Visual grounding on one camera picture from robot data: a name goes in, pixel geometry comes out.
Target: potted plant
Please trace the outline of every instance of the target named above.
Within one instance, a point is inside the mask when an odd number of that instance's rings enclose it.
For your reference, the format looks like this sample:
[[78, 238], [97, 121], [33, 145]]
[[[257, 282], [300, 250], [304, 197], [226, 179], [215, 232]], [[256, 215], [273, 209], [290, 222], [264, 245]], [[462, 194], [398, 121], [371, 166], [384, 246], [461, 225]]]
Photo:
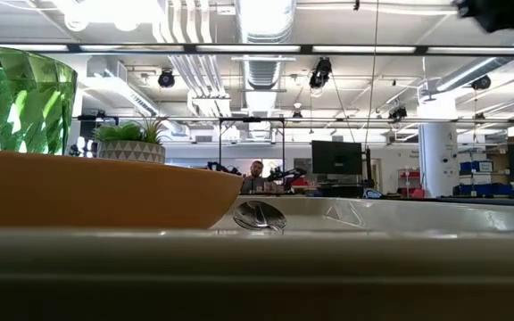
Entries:
[[127, 122], [122, 126], [95, 129], [99, 158], [121, 161], [145, 161], [163, 164], [166, 149], [162, 147], [164, 118], [146, 119], [144, 124]]

